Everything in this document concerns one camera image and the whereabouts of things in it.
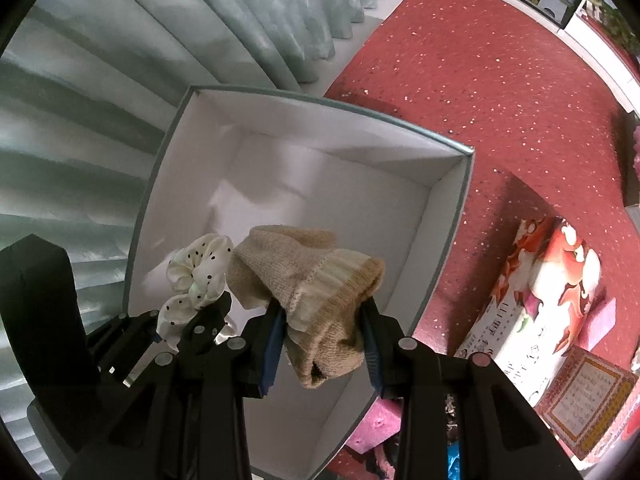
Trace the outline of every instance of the screw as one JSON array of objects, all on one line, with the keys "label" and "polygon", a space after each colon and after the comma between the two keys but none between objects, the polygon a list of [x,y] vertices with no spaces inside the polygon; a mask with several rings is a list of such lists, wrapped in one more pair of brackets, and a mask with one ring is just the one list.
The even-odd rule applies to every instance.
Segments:
[{"label": "screw", "polygon": [[158,366],[167,366],[173,360],[174,355],[169,352],[162,352],[161,354],[158,354],[154,359]]},{"label": "screw", "polygon": [[481,366],[482,368],[484,368],[485,366],[491,364],[491,357],[484,352],[476,352],[471,356],[471,361],[476,366]]},{"label": "screw", "polygon": [[226,342],[226,345],[232,350],[240,350],[244,348],[244,345],[246,345],[246,341],[241,337],[232,337],[229,341]]},{"label": "screw", "polygon": [[398,341],[398,346],[402,350],[415,350],[418,347],[418,342],[413,337],[403,337]]}]

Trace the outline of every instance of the white box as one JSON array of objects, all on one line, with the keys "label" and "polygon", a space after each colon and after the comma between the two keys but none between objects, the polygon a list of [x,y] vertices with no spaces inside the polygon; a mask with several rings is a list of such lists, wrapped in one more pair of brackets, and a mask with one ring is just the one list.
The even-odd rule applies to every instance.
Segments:
[{"label": "white box", "polygon": [[[261,224],[333,230],[382,258],[375,294],[411,334],[449,253],[473,150],[370,110],[290,92],[191,88],[161,147],[131,245],[125,302],[135,316],[173,293],[174,251],[207,232],[240,243]],[[240,326],[261,312],[232,306]],[[245,399],[252,467],[312,478],[373,400],[366,368],[305,390],[282,356],[265,399]]]}]

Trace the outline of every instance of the speckled red floor mat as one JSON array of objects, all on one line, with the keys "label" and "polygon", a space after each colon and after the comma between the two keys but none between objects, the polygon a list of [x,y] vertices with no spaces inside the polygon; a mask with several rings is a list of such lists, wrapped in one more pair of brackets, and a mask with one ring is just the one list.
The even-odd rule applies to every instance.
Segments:
[{"label": "speckled red floor mat", "polygon": [[454,351],[519,220],[559,214],[598,252],[606,296],[618,300],[617,323],[594,351],[629,366],[640,237],[622,205],[613,144],[623,110],[577,54],[500,0],[405,0],[326,95],[476,149],[463,223],[418,339]]}]

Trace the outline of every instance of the pink foam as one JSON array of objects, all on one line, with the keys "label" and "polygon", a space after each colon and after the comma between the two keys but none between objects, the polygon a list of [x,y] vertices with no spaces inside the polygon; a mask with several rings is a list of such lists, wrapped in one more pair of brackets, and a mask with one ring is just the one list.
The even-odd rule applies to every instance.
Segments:
[{"label": "pink foam", "polygon": [[376,399],[351,433],[347,446],[358,453],[367,452],[400,431],[402,409],[392,400]]},{"label": "pink foam", "polygon": [[616,324],[616,298],[604,301],[587,314],[582,330],[578,335],[577,345],[591,351],[609,330]]}]

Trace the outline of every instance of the curtain fold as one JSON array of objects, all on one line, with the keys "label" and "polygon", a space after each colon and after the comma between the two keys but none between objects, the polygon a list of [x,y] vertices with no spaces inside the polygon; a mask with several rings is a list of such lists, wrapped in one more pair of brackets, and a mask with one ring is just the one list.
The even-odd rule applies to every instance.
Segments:
[{"label": "curtain fold", "polygon": [[[301,91],[377,0],[38,0],[0,58],[0,249],[67,251],[90,332],[122,310],[146,180],[189,85]],[[0,324],[0,416],[43,480]]]}]

